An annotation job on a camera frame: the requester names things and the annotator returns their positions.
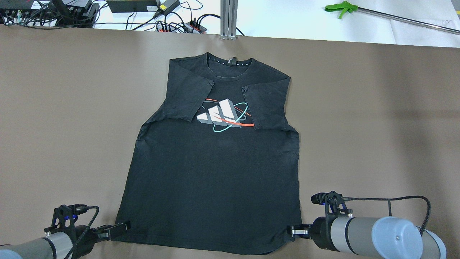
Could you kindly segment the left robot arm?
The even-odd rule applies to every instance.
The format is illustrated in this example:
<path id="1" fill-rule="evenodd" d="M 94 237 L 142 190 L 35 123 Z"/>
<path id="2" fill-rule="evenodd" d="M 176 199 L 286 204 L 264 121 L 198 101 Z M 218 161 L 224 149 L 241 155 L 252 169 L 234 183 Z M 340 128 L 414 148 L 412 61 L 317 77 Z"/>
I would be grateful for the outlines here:
<path id="1" fill-rule="evenodd" d="M 89 254 L 95 243 L 114 240 L 127 233 L 131 222 L 89 228 L 69 225 L 46 228 L 46 236 L 19 245 L 1 246 L 2 259 L 79 259 Z"/>

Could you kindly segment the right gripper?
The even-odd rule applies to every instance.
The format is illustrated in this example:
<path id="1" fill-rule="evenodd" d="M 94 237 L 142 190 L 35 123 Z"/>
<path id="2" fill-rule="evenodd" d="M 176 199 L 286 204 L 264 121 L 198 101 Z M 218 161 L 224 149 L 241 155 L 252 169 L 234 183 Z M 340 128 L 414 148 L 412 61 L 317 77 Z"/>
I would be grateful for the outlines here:
<path id="1" fill-rule="evenodd" d="M 287 232 L 292 238 L 312 239 L 320 249 L 332 250 L 326 226 L 326 218 L 318 217 L 312 224 L 290 225 L 287 227 Z"/>

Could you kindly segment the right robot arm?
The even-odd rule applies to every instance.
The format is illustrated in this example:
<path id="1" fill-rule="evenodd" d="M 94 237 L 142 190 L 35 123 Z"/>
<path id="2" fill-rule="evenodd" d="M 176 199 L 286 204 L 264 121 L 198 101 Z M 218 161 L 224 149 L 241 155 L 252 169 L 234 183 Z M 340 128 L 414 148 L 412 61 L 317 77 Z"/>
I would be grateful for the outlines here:
<path id="1" fill-rule="evenodd" d="M 378 259 L 445 259 L 444 242 L 433 232 L 396 217 L 338 217 L 328 222 L 290 226 L 293 237 L 314 241 L 321 249 Z"/>

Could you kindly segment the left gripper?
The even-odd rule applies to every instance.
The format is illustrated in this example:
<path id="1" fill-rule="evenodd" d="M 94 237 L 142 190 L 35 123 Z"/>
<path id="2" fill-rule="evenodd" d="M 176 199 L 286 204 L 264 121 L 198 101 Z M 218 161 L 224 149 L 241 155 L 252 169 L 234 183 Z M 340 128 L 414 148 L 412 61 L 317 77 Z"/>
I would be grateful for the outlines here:
<path id="1" fill-rule="evenodd" d="M 131 228 L 131 221 L 127 220 L 114 225 L 102 225 L 94 228 L 94 232 L 89 229 L 79 244 L 71 254 L 72 258 L 80 258 L 89 254 L 96 241 L 110 241 L 118 236 L 122 236 Z"/>

